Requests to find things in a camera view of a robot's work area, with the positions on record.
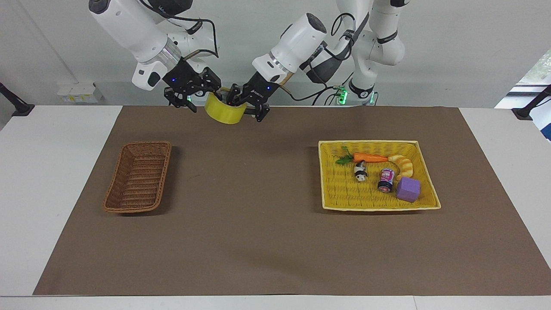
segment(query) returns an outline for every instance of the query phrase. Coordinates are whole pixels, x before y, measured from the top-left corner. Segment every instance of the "orange carrot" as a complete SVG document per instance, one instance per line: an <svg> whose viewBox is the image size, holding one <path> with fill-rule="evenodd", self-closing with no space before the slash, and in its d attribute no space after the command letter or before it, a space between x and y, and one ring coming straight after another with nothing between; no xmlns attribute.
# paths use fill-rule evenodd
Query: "orange carrot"
<svg viewBox="0 0 551 310"><path fill-rule="evenodd" d="M388 157L366 153L354 153L354 162L359 163L361 161L365 161L366 163L384 163L388 162Z"/></svg>

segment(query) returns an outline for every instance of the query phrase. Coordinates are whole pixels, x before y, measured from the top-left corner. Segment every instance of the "yellow wicker basket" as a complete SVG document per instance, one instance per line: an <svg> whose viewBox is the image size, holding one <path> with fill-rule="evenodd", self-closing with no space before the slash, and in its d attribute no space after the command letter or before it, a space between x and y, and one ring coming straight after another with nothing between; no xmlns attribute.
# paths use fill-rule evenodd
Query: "yellow wicker basket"
<svg viewBox="0 0 551 310"><path fill-rule="evenodd" d="M392 193L378 190L381 170L391 168L399 174L398 167L391 163L366 164L368 179L358 182L354 177L352 163L335 163L346 155L342 146L350 153L369 153L390 156L401 154L413 162L413 179L421 182L421 194L411 203L396 198L396 182ZM320 141L318 144L321 171L321 196L324 209L338 211L414 211L440 209L440 201L434 190L425 160L417 141Z"/></svg>

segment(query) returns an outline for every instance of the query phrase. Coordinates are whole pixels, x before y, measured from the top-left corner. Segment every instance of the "toy carrot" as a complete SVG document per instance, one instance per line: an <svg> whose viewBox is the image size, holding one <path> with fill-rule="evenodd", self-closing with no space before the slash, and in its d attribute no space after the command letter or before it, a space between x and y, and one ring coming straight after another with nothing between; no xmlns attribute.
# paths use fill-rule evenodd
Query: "toy carrot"
<svg viewBox="0 0 551 310"><path fill-rule="evenodd" d="M373 155L373 154L367 154L367 153L354 153L354 155L352 155L350 154L346 146L342 146L342 148L343 150L346 151L347 155L344 157L341 157L339 160L336 161L336 163L339 165L345 165L351 162L359 163L361 161L364 161L366 163L388 162L388 158L381 155Z"/></svg>

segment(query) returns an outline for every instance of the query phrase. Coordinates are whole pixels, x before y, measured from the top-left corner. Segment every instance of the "brown table mat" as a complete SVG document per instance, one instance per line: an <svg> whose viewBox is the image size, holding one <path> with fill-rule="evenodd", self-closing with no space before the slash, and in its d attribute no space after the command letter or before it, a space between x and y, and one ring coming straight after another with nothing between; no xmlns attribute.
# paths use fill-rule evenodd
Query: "brown table mat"
<svg viewBox="0 0 551 310"><path fill-rule="evenodd" d="M418 140L442 209L321 207L318 140ZM120 148L173 144L161 206L101 203ZM551 270L458 109L273 108L235 126L127 106L35 295L551 295Z"/></svg>

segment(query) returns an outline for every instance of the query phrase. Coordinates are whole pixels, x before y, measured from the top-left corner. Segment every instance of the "brown wicker basket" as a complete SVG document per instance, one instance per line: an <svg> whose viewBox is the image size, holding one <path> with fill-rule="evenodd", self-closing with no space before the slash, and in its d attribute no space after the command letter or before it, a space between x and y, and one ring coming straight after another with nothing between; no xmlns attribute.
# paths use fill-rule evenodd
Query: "brown wicker basket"
<svg viewBox="0 0 551 310"><path fill-rule="evenodd" d="M103 209L112 213L137 213L161 203L170 142L133 142L122 147L107 190Z"/></svg>

